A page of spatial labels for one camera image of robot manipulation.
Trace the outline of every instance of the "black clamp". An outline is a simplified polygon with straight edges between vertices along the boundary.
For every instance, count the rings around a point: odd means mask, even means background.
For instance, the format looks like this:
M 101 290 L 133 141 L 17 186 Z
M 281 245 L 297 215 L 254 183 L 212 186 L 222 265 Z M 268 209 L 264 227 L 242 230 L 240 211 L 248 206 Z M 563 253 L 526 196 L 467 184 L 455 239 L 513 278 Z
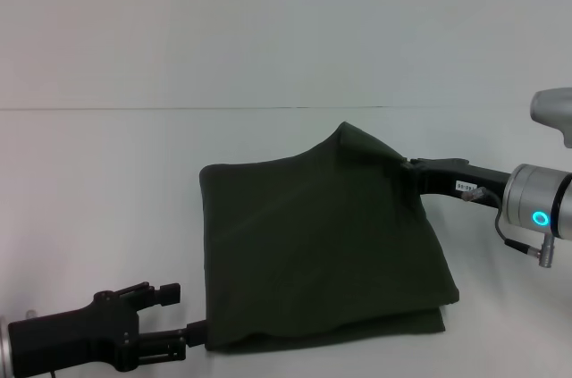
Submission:
M 181 286 L 156 290 L 148 282 L 101 291 L 87 307 L 8 325 L 13 374 L 24 378 L 88 362 L 105 362 L 120 372 L 139 365 L 184 360 L 186 346 L 204 343 L 206 327 L 139 334 L 138 311 L 181 301 Z

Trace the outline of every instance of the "folded fabric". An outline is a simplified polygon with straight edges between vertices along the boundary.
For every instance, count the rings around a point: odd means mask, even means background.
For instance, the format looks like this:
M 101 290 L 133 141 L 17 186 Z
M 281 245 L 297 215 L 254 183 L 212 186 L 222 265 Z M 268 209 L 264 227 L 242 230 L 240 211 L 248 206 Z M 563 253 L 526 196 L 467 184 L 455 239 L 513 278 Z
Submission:
M 405 162 L 343 123 L 301 155 L 203 169 L 206 347 L 443 332 L 458 290 Z

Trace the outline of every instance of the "black cable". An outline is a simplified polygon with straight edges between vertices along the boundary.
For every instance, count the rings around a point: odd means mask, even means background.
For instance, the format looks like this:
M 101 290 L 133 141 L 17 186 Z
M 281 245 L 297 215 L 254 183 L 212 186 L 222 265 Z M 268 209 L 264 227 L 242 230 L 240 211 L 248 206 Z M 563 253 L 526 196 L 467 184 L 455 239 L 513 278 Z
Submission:
M 497 233 L 499 234 L 500 238 L 506 242 L 507 237 L 504 235 L 504 233 L 502 233 L 501 231 L 501 227 L 499 226 L 499 222 L 501 221 L 501 214 L 502 214 L 502 203 L 501 203 L 501 199 L 497 196 L 496 193 L 491 192 L 490 190 L 486 190 L 486 196 L 491 197 L 492 200 L 496 203 L 497 208 L 499 211 L 497 211 L 497 216 L 494 219 L 494 229 L 496 229 Z
M 500 238 L 504 241 L 504 245 L 507 247 L 510 247 L 510 248 L 514 248 L 516 251 L 519 251 L 520 253 L 524 253 L 525 255 L 528 255 L 529 252 L 531 251 L 532 246 L 530 246 L 524 242 L 516 241 L 515 239 L 507 238 L 504 235 L 504 233 L 502 233 L 502 231 L 501 231 L 501 227 L 499 226 L 499 221 L 501 220 L 501 214 L 502 214 L 501 199 L 494 192 L 491 192 L 488 189 L 484 190 L 484 194 L 487 197 L 492 198 L 492 200 L 496 203 L 496 205 L 499 209 L 499 211 L 497 212 L 497 216 L 494 219 L 494 229 L 496 229 Z

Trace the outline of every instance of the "white wall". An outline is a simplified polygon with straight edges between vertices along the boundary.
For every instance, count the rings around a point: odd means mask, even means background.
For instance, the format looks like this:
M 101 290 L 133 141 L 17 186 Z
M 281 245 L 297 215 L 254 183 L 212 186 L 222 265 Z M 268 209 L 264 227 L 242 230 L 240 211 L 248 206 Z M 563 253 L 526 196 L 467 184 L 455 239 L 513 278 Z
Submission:
M 10 108 L 527 105 L 569 0 L 0 0 Z
M 345 120 L 409 157 L 572 165 L 561 135 L 527 111 L 537 89 L 572 85 L 568 0 L 0 8 L 0 312 L 11 321 L 141 281 L 183 290 L 181 305 L 142 314 L 144 332 L 204 318 L 200 169 L 295 155 Z M 261 108 L 276 106 L 320 108 Z M 196 348 L 129 376 L 569 377 L 572 243 L 543 270 L 501 245 L 492 209 L 424 202 L 461 293 L 444 334 L 239 357 Z M 122 375 L 85 365 L 58 376 Z

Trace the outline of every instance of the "glowing blue light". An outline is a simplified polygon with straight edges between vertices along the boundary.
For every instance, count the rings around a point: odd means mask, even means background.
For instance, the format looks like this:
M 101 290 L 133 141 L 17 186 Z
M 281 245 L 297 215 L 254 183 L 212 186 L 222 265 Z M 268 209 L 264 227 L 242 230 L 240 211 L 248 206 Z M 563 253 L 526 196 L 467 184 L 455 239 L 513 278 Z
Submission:
M 551 218 L 544 211 L 535 211 L 533 213 L 533 222 L 539 226 L 548 226 Z

